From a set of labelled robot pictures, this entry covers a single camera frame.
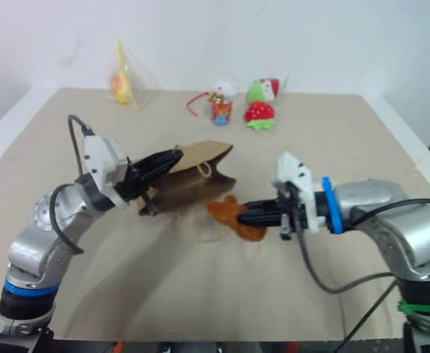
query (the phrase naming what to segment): cardboard surface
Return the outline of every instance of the cardboard surface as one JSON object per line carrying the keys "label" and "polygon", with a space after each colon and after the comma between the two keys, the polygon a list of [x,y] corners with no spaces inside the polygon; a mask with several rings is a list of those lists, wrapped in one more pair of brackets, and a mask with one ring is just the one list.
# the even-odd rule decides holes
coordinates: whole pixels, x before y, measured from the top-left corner
{"label": "cardboard surface", "polygon": [[[118,139],[132,159],[203,140],[232,143],[221,173],[237,179],[240,202],[275,196],[275,159],[285,150],[318,179],[335,184],[375,177],[401,183],[409,196],[430,187],[387,128],[358,96],[285,94],[277,124],[255,132],[242,119],[244,96],[232,122],[219,127],[193,117],[193,93],[154,93],[141,113],[100,90],[60,90],[31,120],[0,162],[0,292],[10,244],[46,191],[76,178],[66,117],[78,115],[100,135]],[[246,243],[216,224],[202,206],[176,218],[143,218],[111,210],[83,236],[57,296],[51,328],[58,337],[87,340],[338,340],[384,290],[380,279],[343,296],[326,295],[309,278],[296,240],[270,229]],[[199,244],[195,235],[222,235]],[[316,269],[343,284],[386,266],[374,243],[359,232],[307,238]],[[401,336],[395,293],[358,338]]]}

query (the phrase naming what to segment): strawberry plush toy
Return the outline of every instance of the strawberry plush toy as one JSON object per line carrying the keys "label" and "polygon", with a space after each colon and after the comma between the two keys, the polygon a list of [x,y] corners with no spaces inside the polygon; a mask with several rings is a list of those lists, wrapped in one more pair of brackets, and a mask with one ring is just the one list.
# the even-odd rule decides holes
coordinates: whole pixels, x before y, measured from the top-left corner
{"label": "strawberry plush toy", "polygon": [[247,126],[254,130],[270,129],[275,124],[275,110],[264,101],[255,101],[246,111]]}

